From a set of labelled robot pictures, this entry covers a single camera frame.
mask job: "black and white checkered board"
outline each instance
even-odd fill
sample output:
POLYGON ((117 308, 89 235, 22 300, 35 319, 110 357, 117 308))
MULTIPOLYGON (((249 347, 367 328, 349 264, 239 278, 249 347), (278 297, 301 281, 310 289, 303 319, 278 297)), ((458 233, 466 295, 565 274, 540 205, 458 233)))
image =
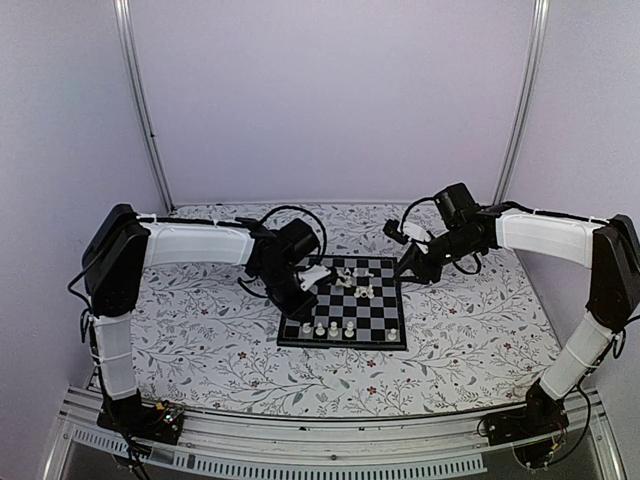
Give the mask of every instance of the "black and white checkered board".
POLYGON ((373 277, 357 277, 350 288, 335 285, 314 286, 318 305, 309 320, 312 331, 305 334, 302 324, 282 317, 278 331, 278 345, 285 347, 334 348, 347 347, 361 350, 406 350, 407 337, 404 328, 400 282, 393 275, 396 259, 392 257, 333 257, 327 256, 323 265, 338 269, 367 269, 373 277), (373 286, 375 297, 354 297, 355 287, 373 286), (355 324, 354 336, 347 338, 344 329, 347 322, 355 324), (322 323, 325 333, 318 336, 315 327, 322 323), (338 336, 329 335, 331 322, 338 324, 338 336), (397 330, 396 339, 388 340, 389 330, 397 330))

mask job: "floral pattern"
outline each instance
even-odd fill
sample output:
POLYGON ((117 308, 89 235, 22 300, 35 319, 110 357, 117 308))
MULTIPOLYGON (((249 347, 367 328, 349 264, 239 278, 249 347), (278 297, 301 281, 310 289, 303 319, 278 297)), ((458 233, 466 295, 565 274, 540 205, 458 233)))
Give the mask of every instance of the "floral pattern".
MULTIPOLYGON (((272 207, 194 206, 176 215, 259 218, 272 207)), ((328 254, 403 253, 382 233, 403 206, 305 207, 327 227, 328 254)), ((270 224, 300 215, 281 212, 270 224)), ((410 219, 444 231, 429 206, 410 219)), ((280 315, 238 287, 239 267, 149 268, 132 322, 138 383, 153 398, 268 415, 424 415, 519 401, 558 355, 558 343, 517 257, 491 251, 482 263, 476 276, 445 267, 436 285, 403 284, 406 352, 278 347, 280 315)), ((473 269, 473 260, 462 266, 473 269)))

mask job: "robotic arm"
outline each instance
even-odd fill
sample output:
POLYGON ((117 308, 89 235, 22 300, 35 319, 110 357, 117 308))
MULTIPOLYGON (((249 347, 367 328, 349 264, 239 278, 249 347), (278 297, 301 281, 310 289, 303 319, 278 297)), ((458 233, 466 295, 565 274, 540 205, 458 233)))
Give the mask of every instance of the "robotic arm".
MULTIPOLYGON (((534 212, 512 202, 481 207, 462 183, 428 200, 435 202, 444 220, 448 231, 443 235, 434 237, 406 222, 406 214, 402 222, 389 220, 385 225, 387 236, 403 244, 410 242, 398 275, 411 270, 414 276, 401 279, 435 283, 442 267, 450 263, 463 273, 478 273, 478 254, 497 248, 543 253, 591 269, 584 317, 559 357, 528 390, 526 405, 508 414, 489 414, 483 421, 491 445, 565 428, 564 397, 602 361, 640 303, 640 245, 631 219, 616 215, 608 221, 593 221, 534 212), (466 255, 474 256, 476 272, 457 265, 466 255)), ((523 463, 544 465, 546 460, 540 459, 548 458, 545 448, 527 447, 519 456, 523 463)))
POLYGON ((104 396, 98 424, 165 443, 177 443, 180 435, 181 407, 143 406, 133 373, 131 311, 144 268, 177 262, 243 265, 264 282, 268 298, 284 315, 303 320, 317 303, 309 288, 331 273, 318 265, 297 267, 318 247, 312 228, 300 219, 268 230, 246 218, 158 218, 138 215, 129 205, 114 207, 82 257, 89 338, 104 396))

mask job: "white pawn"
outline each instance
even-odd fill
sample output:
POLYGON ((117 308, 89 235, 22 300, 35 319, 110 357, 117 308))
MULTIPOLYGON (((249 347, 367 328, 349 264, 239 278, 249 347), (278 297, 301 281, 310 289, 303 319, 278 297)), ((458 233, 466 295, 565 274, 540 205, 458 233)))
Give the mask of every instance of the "white pawn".
POLYGON ((353 327, 355 325, 353 324, 353 322, 347 322, 347 329, 344 331, 344 336, 347 338, 351 338, 353 337, 353 327))
POLYGON ((331 328, 329 329, 330 337, 337 337, 339 333, 338 322, 331 322, 331 328))

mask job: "white wall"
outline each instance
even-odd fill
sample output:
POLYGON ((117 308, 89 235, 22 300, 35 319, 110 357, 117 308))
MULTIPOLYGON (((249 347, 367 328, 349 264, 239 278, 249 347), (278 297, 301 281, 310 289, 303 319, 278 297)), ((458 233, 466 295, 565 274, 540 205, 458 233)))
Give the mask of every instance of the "white wall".
POLYGON ((132 18, 178 204, 490 201, 534 1, 137 0, 132 18))
POLYGON ((0 44, 0 477, 33 480, 90 371, 66 283, 114 203, 160 202, 112 2, 4 1, 0 44))
MULTIPOLYGON (((509 198, 582 215, 630 215, 640 229, 640 2, 551 2, 531 114, 509 198)), ((582 315, 589 274, 525 256, 564 341, 582 315)), ((623 358, 597 377, 629 478, 640 478, 640 324, 623 358)))

